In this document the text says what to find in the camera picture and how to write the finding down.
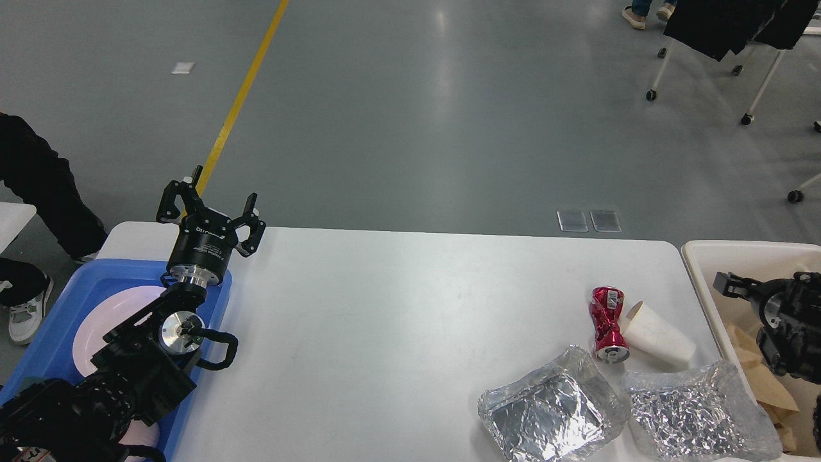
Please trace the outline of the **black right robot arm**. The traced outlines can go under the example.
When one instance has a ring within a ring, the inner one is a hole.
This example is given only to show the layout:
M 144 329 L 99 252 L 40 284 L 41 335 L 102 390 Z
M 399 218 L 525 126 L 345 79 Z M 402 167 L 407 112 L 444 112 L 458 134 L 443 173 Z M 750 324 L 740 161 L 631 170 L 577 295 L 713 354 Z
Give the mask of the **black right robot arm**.
M 713 289 L 741 298 L 760 320 L 756 344 L 775 375 L 820 383 L 820 275 L 798 271 L 792 278 L 759 281 L 718 272 Z

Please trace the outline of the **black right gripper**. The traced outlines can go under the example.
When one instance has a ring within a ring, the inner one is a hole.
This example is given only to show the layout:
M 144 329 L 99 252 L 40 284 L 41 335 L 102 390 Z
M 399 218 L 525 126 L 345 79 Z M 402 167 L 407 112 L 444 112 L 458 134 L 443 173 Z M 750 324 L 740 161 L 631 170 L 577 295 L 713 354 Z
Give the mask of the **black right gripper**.
M 786 292 L 785 280 L 761 283 L 754 278 L 741 277 L 731 272 L 716 272 L 713 289 L 728 298 L 751 297 L 751 304 L 765 327 L 777 328 L 782 323 L 780 312 Z

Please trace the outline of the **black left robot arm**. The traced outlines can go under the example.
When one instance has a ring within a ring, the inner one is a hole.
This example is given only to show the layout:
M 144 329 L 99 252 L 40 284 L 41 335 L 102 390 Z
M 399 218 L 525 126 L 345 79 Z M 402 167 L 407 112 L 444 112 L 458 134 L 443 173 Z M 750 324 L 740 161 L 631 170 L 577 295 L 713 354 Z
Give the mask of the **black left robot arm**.
M 160 277 L 164 291 L 103 334 L 91 357 L 95 371 L 76 385 L 65 379 L 33 382 L 2 406 L 2 460 L 27 454 L 56 461 L 164 461 L 161 450 L 121 441 L 132 421 L 161 421 L 196 389 L 195 368 L 232 365 L 239 342 L 211 329 L 197 313 L 211 286 L 222 284 L 232 252 L 254 254 L 266 223 L 248 196 L 237 218 L 206 207 L 197 193 L 203 172 L 165 187 L 156 219 L 179 234 Z

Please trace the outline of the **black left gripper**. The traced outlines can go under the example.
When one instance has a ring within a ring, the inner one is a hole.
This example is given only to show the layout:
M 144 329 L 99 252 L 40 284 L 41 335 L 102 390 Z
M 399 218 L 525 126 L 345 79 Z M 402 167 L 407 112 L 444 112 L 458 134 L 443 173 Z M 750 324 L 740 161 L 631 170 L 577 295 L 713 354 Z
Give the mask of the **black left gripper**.
M 213 218 L 205 207 L 196 186 L 203 166 L 196 166 L 190 178 L 173 180 L 162 191 L 157 223 L 174 223 L 181 230 L 167 262 L 167 272 L 180 279 L 194 277 L 206 286 L 222 284 L 232 250 L 243 257 L 257 252 L 266 223 L 259 218 L 255 205 L 258 194 L 250 193 L 238 218 Z M 237 231 L 248 228 L 248 236 L 239 240 Z

